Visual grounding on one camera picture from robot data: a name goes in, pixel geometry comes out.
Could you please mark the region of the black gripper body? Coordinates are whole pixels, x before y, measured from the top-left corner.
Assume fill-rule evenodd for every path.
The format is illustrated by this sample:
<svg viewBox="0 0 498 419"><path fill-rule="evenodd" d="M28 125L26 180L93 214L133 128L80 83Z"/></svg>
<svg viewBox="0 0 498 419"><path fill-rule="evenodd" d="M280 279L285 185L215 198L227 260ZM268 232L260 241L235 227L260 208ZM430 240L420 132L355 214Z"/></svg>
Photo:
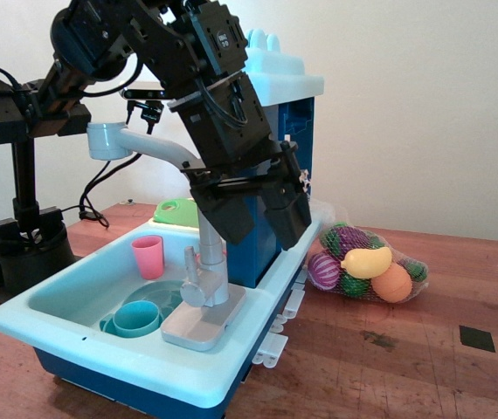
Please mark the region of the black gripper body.
<svg viewBox="0 0 498 419"><path fill-rule="evenodd" d="M294 148L276 141L244 72L210 85L201 76L168 82L169 109L178 113L200 162L182 172L192 186L210 186L241 175L262 175L296 185Z"/></svg>

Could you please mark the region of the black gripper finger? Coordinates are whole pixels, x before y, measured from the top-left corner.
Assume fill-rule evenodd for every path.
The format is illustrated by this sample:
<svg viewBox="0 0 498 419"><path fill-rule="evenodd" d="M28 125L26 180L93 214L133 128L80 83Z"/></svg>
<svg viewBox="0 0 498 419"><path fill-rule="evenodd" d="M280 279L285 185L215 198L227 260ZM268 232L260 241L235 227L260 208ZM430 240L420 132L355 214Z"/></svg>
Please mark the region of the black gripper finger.
<svg viewBox="0 0 498 419"><path fill-rule="evenodd" d="M240 182L192 183L190 193L206 220L226 242L239 244L253 230L253 216Z"/></svg>
<svg viewBox="0 0 498 419"><path fill-rule="evenodd" d="M278 144L279 153L270 161L260 197L265 204L265 217L283 250L294 247L311 224L304 173L290 141Z"/></svg>

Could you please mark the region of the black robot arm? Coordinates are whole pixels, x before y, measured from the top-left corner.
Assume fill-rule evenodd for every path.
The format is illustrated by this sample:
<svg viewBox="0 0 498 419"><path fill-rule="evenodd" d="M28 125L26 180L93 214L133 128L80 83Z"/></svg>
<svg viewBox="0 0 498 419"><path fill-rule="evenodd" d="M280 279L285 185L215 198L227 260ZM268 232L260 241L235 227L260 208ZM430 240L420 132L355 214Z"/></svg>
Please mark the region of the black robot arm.
<svg viewBox="0 0 498 419"><path fill-rule="evenodd" d="M34 141L86 132L87 88L117 77L128 57L161 83L157 98L179 114L200 161L179 160L204 217L228 243L253 229L246 196L258 196L280 246L310 225L296 146L275 140L245 73L239 20L216 1L73 1L54 18L54 62L44 79L0 80L0 144L8 144L14 215L0 221L3 288L13 297L73 260L59 209L36 200Z"/></svg>

